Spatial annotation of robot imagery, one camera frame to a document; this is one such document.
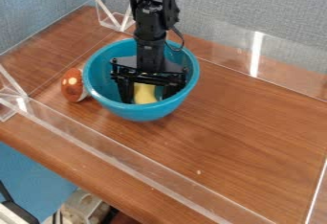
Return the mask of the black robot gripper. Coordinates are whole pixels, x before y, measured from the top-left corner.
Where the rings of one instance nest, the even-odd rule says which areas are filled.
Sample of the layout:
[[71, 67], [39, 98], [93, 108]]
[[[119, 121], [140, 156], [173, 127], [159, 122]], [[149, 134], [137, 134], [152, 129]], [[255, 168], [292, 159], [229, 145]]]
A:
[[164, 40], [132, 39], [133, 56], [115, 56], [111, 78], [117, 83], [123, 103], [133, 102], [133, 84], [163, 86], [163, 99], [173, 96], [187, 83], [187, 70], [164, 56]]

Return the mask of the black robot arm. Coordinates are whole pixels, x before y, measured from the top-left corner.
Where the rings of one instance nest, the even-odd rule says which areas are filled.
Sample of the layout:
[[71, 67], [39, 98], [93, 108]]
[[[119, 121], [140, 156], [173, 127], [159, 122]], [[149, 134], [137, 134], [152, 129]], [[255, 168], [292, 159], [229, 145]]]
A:
[[135, 21], [133, 40], [136, 54], [111, 60], [111, 78], [116, 81], [124, 103], [133, 100], [133, 85], [144, 83], [163, 87], [163, 97], [169, 98], [185, 87], [187, 68], [164, 57], [164, 48], [180, 52], [165, 41], [165, 33], [175, 28], [180, 9], [175, 0], [129, 0]]

